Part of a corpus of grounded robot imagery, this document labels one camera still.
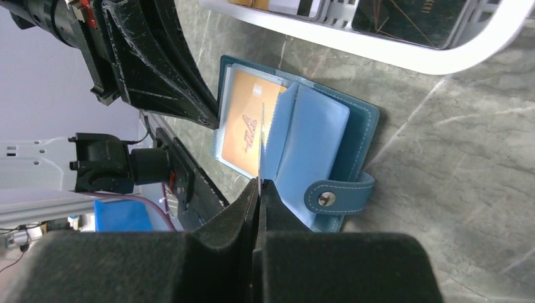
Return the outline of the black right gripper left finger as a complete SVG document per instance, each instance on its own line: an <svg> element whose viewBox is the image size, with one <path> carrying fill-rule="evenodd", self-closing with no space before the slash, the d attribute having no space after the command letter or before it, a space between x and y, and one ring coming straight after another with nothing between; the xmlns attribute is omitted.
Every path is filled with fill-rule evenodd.
<svg viewBox="0 0 535 303"><path fill-rule="evenodd" d="M258 181L193 232L53 232L2 302L248 302Z"/></svg>

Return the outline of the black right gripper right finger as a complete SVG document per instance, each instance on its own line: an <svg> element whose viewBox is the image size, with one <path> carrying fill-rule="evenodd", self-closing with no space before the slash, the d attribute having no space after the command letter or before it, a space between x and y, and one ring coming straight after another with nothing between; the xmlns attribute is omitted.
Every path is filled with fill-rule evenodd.
<svg viewBox="0 0 535 303"><path fill-rule="evenodd" d="M442 302L430 258L396 232L315 233L261 185L254 302Z"/></svg>

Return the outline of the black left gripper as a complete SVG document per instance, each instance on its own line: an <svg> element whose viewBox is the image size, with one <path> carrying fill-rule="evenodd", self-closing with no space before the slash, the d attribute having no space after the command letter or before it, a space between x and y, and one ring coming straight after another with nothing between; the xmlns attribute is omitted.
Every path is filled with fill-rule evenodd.
<svg viewBox="0 0 535 303"><path fill-rule="evenodd" d="M137 109L218 127L219 103L190 52L174 1L1 1L1 7L18 28L39 27L77 48L102 104L121 94Z"/></svg>

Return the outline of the gold credit card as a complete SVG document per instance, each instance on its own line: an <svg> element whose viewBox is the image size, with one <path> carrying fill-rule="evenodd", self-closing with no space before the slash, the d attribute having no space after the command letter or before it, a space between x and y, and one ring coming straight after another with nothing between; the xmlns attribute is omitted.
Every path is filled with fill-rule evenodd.
<svg viewBox="0 0 535 303"><path fill-rule="evenodd" d="M258 173L261 135L267 136L285 80L233 64L223 87L216 157L248 177Z"/></svg>

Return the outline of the blue card holder wallet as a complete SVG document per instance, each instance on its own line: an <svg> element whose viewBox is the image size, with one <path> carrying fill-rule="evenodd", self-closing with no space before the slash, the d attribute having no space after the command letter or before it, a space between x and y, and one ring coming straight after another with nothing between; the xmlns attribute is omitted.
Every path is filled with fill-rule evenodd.
<svg viewBox="0 0 535 303"><path fill-rule="evenodd" d="M338 232L346 216L365 208L375 185L362 167L379 122L379 109L304 77L222 56L220 123L212 149L215 159L223 87L233 64L271 74L288 84L278 97L264 137L264 179L275 183L284 205L310 230Z"/></svg>

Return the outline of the white plastic basket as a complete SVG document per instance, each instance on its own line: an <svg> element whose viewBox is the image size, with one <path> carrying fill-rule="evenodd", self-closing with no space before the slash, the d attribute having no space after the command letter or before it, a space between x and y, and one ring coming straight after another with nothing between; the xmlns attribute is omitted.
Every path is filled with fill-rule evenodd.
<svg viewBox="0 0 535 303"><path fill-rule="evenodd" d="M508 46L533 1L202 1L207 9L430 75L469 69Z"/></svg>

